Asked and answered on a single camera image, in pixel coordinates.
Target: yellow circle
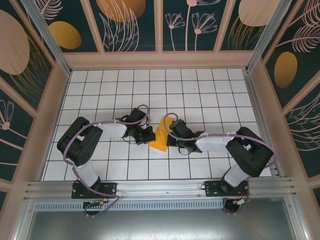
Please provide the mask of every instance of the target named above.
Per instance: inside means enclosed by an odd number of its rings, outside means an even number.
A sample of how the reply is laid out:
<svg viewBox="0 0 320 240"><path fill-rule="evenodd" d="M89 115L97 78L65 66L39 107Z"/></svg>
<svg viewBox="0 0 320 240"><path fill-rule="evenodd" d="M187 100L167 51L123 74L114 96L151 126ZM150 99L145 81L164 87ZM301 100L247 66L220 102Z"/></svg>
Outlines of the yellow circle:
<svg viewBox="0 0 320 240"><path fill-rule="evenodd" d="M269 22L279 0L242 0L239 5L240 21L250 27L264 26Z"/></svg>
<svg viewBox="0 0 320 240"><path fill-rule="evenodd" d="M80 33L65 21L55 21L49 25L56 42L65 49L76 49L81 45Z"/></svg>
<svg viewBox="0 0 320 240"><path fill-rule="evenodd" d="M281 53L274 67L274 81L282 89L288 87L294 80L298 69L296 56L291 52Z"/></svg>
<svg viewBox="0 0 320 240"><path fill-rule="evenodd" d="M30 56L28 35L20 23L0 10L0 69L11 75L21 74Z"/></svg>
<svg viewBox="0 0 320 240"><path fill-rule="evenodd" d="M116 22L129 22L123 3L128 11L132 10L136 19L146 9L146 0L96 0L96 3L104 15Z"/></svg>

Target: enclosure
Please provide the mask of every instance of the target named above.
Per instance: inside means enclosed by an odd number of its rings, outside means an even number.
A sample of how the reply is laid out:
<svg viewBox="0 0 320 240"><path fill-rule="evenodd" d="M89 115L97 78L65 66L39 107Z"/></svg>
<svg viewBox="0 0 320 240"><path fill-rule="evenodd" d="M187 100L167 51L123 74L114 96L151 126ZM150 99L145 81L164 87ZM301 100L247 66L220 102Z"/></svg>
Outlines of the enclosure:
<svg viewBox="0 0 320 240"><path fill-rule="evenodd" d="M3 0L1 239L318 239L319 26L319 0ZM278 161L233 216L202 189L231 154L101 139L93 169L120 200L86 218L58 141L139 105L154 132L168 113L193 132L247 127Z"/></svg>

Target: mounting plate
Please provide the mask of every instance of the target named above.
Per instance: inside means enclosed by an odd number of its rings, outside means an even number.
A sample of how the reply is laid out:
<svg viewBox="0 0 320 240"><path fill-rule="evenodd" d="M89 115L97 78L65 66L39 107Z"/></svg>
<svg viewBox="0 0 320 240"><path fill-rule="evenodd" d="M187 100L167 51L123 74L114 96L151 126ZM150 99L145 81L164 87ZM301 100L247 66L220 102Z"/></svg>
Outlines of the mounting plate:
<svg viewBox="0 0 320 240"><path fill-rule="evenodd" d="M100 190L101 193L110 194L110 195L116 195L117 193L117 183L116 182L101 182L100 184ZM74 182L72 185L72 199L102 199L103 196L95 194L79 183Z"/></svg>
<svg viewBox="0 0 320 240"><path fill-rule="evenodd" d="M205 195L207 197L226 197L226 196L241 196L241 191L235 188L229 194L224 192L218 187L220 181L205 181L201 189L205 190ZM238 188L240 188L245 194L248 195L248 182L246 180L242 181Z"/></svg>

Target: white grid floor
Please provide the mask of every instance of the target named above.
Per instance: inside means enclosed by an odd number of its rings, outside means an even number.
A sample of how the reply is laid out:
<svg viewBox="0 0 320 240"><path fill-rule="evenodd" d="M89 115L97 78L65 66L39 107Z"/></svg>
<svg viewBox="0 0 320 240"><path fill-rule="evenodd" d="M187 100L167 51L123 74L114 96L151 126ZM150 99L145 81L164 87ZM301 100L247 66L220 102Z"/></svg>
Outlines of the white grid floor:
<svg viewBox="0 0 320 240"><path fill-rule="evenodd" d="M174 112L194 132L231 133L243 126L260 135L241 69L73 71L42 180L76 179L57 141L77 117L113 120L140 104L149 105L154 131L166 113ZM91 160L102 180L220 178L235 164L226 153L187 156L176 147L162 152L121 138L99 142ZM269 169L261 174L270 176Z"/></svg>

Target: vented metal strip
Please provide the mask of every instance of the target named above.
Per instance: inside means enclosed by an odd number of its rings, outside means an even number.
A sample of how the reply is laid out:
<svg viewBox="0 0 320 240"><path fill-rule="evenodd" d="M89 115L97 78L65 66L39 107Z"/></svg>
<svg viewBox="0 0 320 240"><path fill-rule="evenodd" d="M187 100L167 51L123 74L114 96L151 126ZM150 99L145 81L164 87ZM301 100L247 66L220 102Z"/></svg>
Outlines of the vented metal strip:
<svg viewBox="0 0 320 240"><path fill-rule="evenodd" d="M103 210L109 203L89 208L88 211ZM169 201L119 201L109 211L145 210L200 210L222 209L223 199L169 200ZM83 202L38 202L35 212L76 212L83 211Z"/></svg>

